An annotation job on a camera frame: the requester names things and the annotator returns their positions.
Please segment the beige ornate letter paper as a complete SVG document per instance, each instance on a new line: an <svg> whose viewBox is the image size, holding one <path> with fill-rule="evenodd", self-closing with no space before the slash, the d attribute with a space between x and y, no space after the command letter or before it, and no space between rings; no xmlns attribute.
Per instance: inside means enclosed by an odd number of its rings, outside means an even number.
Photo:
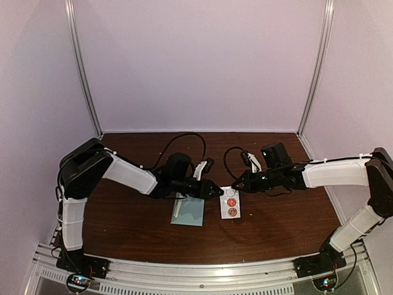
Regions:
<svg viewBox="0 0 393 295"><path fill-rule="evenodd" d="M181 205L182 205L182 195L180 193L176 194L176 201L174 203L174 212L173 212L173 217L177 218L179 215L179 211L181 209Z"/></svg>

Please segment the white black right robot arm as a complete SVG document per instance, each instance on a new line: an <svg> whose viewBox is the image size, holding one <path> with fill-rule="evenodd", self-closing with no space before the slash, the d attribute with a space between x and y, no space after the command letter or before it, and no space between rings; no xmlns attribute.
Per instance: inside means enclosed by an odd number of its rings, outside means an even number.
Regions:
<svg viewBox="0 0 393 295"><path fill-rule="evenodd" d="M249 154L249 165L236 178L232 188L245 193L267 192L283 187L292 192L326 186L363 186L370 198L354 216L340 226L321 246L315 266L328 271L338 262L342 252L378 224L392 217L392 159L378 147L370 154L337 159L293 162L283 143L273 143L261 149L266 170L257 166Z"/></svg>

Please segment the light blue envelope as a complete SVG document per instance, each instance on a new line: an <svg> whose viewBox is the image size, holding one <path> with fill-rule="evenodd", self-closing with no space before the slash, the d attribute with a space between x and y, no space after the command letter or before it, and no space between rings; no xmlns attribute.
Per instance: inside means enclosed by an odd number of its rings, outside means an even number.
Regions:
<svg viewBox="0 0 393 295"><path fill-rule="evenodd" d="M177 218L171 215L171 224L182 226L203 226L204 203L203 199L182 195L182 205Z"/></svg>

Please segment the sticker sheet with three seals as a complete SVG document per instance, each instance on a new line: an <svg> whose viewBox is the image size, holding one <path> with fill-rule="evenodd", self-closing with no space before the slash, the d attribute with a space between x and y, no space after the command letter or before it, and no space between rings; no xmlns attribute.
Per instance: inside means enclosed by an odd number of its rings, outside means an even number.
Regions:
<svg viewBox="0 0 393 295"><path fill-rule="evenodd" d="M230 186L221 187L224 194L220 196L221 219L237 219L241 217L239 191Z"/></svg>

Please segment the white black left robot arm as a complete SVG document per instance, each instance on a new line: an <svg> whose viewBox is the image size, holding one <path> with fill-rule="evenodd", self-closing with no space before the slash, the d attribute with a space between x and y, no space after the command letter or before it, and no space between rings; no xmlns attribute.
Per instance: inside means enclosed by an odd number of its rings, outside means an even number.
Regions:
<svg viewBox="0 0 393 295"><path fill-rule="evenodd" d="M102 192L105 184L115 189L105 193L116 199L130 196L136 201L127 205L129 213L120 217L131 230L132 242L137 243L142 229L163 216L159 205L167 200L211 200L224 194L216 183L204 179L214 161L203 158L194 166L191 158L177 152L164 165L152 168L138 165L92 138L72 151L60 162L56 193L62 226L61 245L65 264L75 273L84 272L91 259L84 252L85 207L91 196Z"/></svg>

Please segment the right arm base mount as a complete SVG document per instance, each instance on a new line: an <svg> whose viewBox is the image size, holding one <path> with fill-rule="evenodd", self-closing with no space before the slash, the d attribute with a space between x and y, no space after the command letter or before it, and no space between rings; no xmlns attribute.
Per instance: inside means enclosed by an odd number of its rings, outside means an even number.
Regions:
<svg viewBox="0 0 393 295"><path fill-rule="evenodd" d="M339 268L347 265L345 258L332 258L327 253L303 256L294 260L298 278L311 277L314 287L320 292L333 291L338 286Z"/></svg>

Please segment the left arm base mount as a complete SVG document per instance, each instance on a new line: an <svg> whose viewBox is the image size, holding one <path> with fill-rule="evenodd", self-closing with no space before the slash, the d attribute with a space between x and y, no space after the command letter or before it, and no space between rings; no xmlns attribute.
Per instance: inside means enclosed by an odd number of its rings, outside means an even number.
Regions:
<svg viewBox="0 0 393 295"><path fill-rule="evenodd" d="M72 261L67 256L57 258L56 267L69 272L65 285L72 293L85 292L96 278L105 279L109 261L93 256L84 256L81 261Z"/></svg>

